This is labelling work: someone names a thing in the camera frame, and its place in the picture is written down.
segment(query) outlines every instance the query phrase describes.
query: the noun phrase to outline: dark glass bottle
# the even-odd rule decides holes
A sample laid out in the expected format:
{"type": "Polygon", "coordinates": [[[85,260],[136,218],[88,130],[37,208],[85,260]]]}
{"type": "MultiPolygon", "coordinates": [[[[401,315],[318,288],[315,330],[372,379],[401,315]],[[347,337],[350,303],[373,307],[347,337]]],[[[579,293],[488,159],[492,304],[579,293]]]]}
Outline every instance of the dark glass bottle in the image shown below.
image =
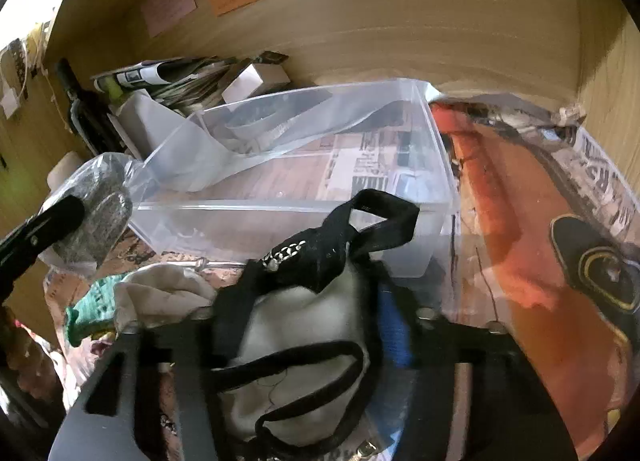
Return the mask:
{"type": "Polygon", "coordinates": [[[124,145],[107,117],[107,106],[97,93],[82,89],[66,58],[56,64],[56,74],[71,104],[69,125],[94,156],[103,152],[122,152],[124,145]]]}

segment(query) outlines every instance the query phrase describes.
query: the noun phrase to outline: pink sticky note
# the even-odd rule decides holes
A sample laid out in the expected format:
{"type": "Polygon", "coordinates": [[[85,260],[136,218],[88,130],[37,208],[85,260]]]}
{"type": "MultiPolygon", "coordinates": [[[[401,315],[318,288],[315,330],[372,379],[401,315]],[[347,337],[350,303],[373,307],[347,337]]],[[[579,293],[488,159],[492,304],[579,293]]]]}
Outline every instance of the pink sticky note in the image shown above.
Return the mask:
{"type": "Polygon", "coordinates": [[[175,26],[181,18],[196,9],[194,0],[146,0],[140,7],[149,37],[175,26]]]}

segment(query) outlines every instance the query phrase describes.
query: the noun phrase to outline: white fabric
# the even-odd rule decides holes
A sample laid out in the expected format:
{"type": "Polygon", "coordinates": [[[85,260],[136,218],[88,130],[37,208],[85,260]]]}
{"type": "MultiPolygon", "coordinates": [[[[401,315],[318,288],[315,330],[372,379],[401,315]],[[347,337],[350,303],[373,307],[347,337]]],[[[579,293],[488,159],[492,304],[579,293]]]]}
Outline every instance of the white fabric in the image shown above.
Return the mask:
{"type": "Polygon", "coordinates": [[[132,321],[145,327],[180,322],[211,304],[216,291],[194,270],[175,264],[151,264],[124,277],[113,288],[118,332],[132,321]]]}

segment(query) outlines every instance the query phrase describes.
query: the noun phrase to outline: metal rivet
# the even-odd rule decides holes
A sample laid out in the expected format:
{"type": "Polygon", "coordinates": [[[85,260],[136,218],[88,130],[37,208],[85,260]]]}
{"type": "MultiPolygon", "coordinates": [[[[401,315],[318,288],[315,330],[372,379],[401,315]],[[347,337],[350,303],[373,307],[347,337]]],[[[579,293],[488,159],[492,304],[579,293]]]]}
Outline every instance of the metal rivet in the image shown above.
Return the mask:
{"type": "Polygon", "coordinates": [[[509,333],[504,324],[502,324],[502,322],[498,322],[497,320],[488,322],[486,328],[492,335],[507,335],[509,333]]]}
{"type": "Polygon", "coordinates": [[[356,453],[350,457],[349,461],[366,461],[380,452],[380,449],[371,441],[365,441],[360,444],[356,453]]]}
{"type": "Polygon", "coordinates": [[[203,271],[203,269],[205,269],[207,267],[207,264],[209,264],[209,260],[206,257],[200,257],[196,261],[195,270],[197,272],[201,272],[201,271],[203,271]]]}
{"type": "Polygon", "coordinates": [[[415,316],[420,320],[436,320],[438,318],[438,312],[432,307],[422,307],[415,312],[415,316]]]}
{"type": "Polygon", "coordinates": [[[278,261],[275,259],[269,261],[269,263],[267,263],[267,271],[270,271],[271,273],[278,271],[278,261]]]}

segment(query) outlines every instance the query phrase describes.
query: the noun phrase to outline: green knitted fabric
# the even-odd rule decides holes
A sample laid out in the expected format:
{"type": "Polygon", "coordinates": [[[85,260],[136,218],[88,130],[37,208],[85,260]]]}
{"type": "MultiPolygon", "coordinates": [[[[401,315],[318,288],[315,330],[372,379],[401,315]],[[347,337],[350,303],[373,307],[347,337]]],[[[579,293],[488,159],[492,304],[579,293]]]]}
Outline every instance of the green knitted fabric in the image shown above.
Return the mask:
{"type": "Polygon", "coordinates": [[[113,287],[125,275],[120,273],[98,279],[74,307],[66,308],[65,337],[73,347],[78,347],[84,337],[113,330],[116,310],[113,287]]]}

